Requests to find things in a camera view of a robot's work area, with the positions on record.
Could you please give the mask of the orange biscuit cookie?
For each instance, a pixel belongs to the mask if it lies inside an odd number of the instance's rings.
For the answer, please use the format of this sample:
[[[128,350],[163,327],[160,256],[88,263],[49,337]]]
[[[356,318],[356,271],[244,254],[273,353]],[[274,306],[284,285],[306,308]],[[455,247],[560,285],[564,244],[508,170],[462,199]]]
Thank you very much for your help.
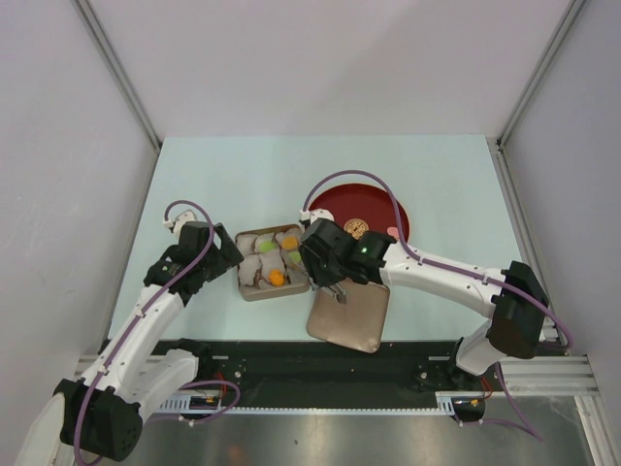
[[[281,247],[284,250],[294,250],[298,245],[298,239],[295,236],[286,236],[281,241]]]

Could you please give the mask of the orange fish-shaped cookie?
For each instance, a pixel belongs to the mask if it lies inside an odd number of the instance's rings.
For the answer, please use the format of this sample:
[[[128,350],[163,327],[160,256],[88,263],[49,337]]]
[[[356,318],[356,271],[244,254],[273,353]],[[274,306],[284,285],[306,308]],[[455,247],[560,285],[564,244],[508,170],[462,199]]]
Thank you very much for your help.
[[[286,277],[279,269],[271,270],[268,279],[272,286],[283,286],[286,284]]]

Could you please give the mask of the metal serving tongs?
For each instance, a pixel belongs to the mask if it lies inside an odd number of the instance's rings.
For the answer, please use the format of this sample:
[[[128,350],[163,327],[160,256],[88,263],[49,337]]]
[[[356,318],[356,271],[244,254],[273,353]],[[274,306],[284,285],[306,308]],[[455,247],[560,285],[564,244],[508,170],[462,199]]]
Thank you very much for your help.
[[[307,271],[306,267],[303,265],[297,265],[296,268],[303,274],[306,276],[306,278],[308,279],[308,282],[310,284],[310,289],[313,291],[323,291],[325,293],[327,293],[328,295],[330,295],[332,298],[334,298],[337,302],[339,302],[340,304],[344,305],[347,300],[347,296],[346,296],[346,290],[339,284],[339,283],[335,283],[329,286],[318,286],[313,279],[311,278],[309,272]]]

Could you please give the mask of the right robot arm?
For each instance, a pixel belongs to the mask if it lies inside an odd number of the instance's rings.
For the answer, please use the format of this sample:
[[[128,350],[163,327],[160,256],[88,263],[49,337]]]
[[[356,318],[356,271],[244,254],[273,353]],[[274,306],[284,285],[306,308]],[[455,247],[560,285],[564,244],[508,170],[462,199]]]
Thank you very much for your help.
[[[344,280],[410,287],[485,317],[458,343],[454,355],[455,366],[468,374],[479,376],[507,356],[528,360],[537,354],[548,299],[525,263],[498,269],[449,261],[384,233],[367,231],[354,238],[327,218],[305,229],[300,254],[311,283],[319,288]]]

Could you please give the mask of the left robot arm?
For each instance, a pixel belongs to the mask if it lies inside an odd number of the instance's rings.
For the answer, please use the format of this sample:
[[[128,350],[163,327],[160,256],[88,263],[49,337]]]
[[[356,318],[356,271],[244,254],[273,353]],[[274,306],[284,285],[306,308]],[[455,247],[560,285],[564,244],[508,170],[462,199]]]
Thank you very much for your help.
[[[188,339],[174,341],[162,360],[147,366],[189,300],[243,260],[220,223],[209,225],[187,211],[170,225],[178,241],[148,269],[130,317],[77,380],[62,380],[55,389],[64,397],[59,439],[65,445],[122,461],[170,396],[214,373],[209,346]]]

